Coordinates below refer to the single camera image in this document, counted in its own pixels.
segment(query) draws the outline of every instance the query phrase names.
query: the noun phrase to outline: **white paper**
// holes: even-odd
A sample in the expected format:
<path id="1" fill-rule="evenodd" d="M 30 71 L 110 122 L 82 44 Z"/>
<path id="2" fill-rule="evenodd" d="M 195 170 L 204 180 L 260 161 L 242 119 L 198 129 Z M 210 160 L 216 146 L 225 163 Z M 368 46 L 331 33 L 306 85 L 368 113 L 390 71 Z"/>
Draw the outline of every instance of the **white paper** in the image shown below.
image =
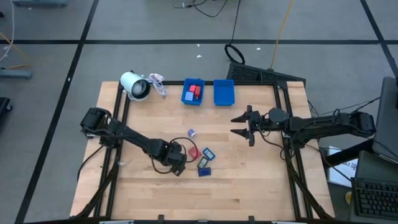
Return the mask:
<path id="1" fill-rule="evenodd" d="M 340 152 L 336 147 L 329 146 L 328 155 Z M 356 166 L 358 165 L 358 159 L 353 159 L 352 161 L 344 162 L 338 166 L 335 166 L 340 172 L 346 175 L 348 178 L 355 177 Z M 328 170 L 328 182 L 333 184 L 338 184 L 346 187 L 351 187 L 351 182 L 344 178 L 333 168 Z"/>

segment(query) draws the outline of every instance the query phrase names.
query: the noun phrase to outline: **blue bin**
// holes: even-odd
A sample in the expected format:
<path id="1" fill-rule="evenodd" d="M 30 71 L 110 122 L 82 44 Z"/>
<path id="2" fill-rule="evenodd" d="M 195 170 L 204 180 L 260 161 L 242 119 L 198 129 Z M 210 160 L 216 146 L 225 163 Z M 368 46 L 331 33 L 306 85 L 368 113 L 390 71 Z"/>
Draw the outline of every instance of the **blue bin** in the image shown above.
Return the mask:
<path id="1" fill-rule="evenodd" d="M 189 88 L 191 85 L 196 85 L 200 86 L 200 97 L 199 99 L 196 99 L 193 97 L 192 101 L 185 100 L 185 94 L 187 91 L 189 91 Z M 203 100 L 203 94 L 205 92 L 205 81 L 200 79 L 200 78 L 186 78 L 184 80 L 184 88 L 182 89 L 182 95 L 181 95 L 181 101 L 182 103 L 185 103 L 186 105 L 195 105 L 199 106 Z"/>
<path id="2" fill-rule="evenodd" d="M 214 80 L 214 104 L 231 106 L 235 103 L 234 80 Z"/>

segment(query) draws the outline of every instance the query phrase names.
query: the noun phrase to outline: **wooden table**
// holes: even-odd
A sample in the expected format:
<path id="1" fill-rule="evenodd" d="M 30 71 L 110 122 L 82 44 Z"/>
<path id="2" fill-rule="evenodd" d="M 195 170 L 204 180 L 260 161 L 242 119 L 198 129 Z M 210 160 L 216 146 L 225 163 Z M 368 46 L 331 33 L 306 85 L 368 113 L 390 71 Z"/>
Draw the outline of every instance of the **wooden table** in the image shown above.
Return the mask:
<path id="1" fill-rule="evenodd" d="M 113 111 L 117 86 L 117 82 L 103 82 L 98 107 Z M 294 116 L 309 117 L 303 83 L 288 82 L 288 87 Z M 213 86 L 205 87 L 201 106 L 181 102 L 182 86 L 168 86 L 168 89 L 165 100 L 151 91 L 145 101 L 132 101 L 127 125 L 149 138 L 166 141 L 187 136 L 187 131 L 194 129 L 199 150 L 209 147 L 216 154 L 216 159 L 208 164 L 212 174 L 198 177 L 196 162 L 187 164 L 180 177 L 158 174 L 148 156 L 125 141 L 112 219 L 156 220 L 163 214 L 167 220 L 247 220 L 250 215 L 256 220 L 294 220 L 287 169 L 279 157 L 280 149 L 267 144 L 259 135 L 255 146 L 249 147 L 247 140 L 229 131 L 246 127 L 230 120 L 242 115 L 247 105 L 261 113 L 275 107 L 273 88 L 235 86 L 236 103 L 231 107 L 214 105 Z M 277 144 L 282 142 L 277 132 L 267 139 Z M 179 143 L 191 148 L 186 140 Z M 316 141 L 310 144 L 317 147 Z M 89 140 L 85 158 L 97 148 L 98 139 Z M 76 215 L 97 190 L 103 160 L 104 151 L 81 171 L 71 215 Z M 325 211 L 334 216 L 319 153 L 309 147 L 302 149 L 302 160 L 309 190 Z M 166 170 L 158 162 L 156 167 Z M 305 216 L 302 194 L 299 189 L 298 192 L 301 214 Z M 107 198 L 106 192 L 101 214 Z"/>

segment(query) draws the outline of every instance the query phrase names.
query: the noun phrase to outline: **keyboard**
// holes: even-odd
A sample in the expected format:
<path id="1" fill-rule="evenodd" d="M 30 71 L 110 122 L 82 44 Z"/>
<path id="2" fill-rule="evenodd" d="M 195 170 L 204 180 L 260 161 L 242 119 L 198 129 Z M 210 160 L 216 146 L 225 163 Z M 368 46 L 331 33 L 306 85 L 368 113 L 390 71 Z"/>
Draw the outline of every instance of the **keyboard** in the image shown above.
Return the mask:
<path id="1" fill-rule="evenodd" d="M 398 182 L 352 178 L 358 216 L 398 220 Z"/>
<path id="2" fill-rule="evenodd" d="M 226 79 L 233 79 L 237 81 L 254 81 L 254 82 L 259 82 L 261 80 L 264 82 L 301 81 L 304 82 L 305 86 L 304 78 L 294 77 L 291 75 L 274 72 L 269 69 L 264 70 L 261 68 L 251 67 L 234 62 L 231 62 L 229 65 L 228 75 Z"/>

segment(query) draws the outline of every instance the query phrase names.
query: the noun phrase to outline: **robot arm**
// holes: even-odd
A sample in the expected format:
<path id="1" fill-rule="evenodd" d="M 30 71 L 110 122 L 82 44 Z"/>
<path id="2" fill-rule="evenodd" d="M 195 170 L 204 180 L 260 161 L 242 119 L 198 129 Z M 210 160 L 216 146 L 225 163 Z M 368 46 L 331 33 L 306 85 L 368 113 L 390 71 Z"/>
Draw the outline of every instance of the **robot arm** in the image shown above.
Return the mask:
<path id="1" fill-rule="evenodd" d="M 151 159 L 159 161 L 163 166 L 171 166 L 171 171 L 177 176 L 185 169 L 187 156 L 182 153 L 180 144 L 147 138 L 112 118 L 107 110 L 90 108 L 80 126 L 86 136 L 99 136 L 99 143 L 103 146 L 116 147 L 118 139 L 123 139 L 140 147 Z"/>
<path id="2" fill-rule="evenodd" d="M 373 116 L 363 112 L 340 113 L 336 110 L 331 116 L 318 118 L 289 117 L 289 115 L 277 108 L 268 112 L 269 117 L 253 111 L 252 106 L 242 116 L 234 118 L 231 122 L 248 122 L 248 129 L 232 129 L 231 132 L 249 139 L 249 146 L 254 145 L 254 133 L 256 131 L 283 131 L 290 137 L 292 146 L 304 147 L 311 139 L 336 136 L 340 134 L 352 134 L 355 136 L 369 137 L 374 134 L 376 127 Z"/>

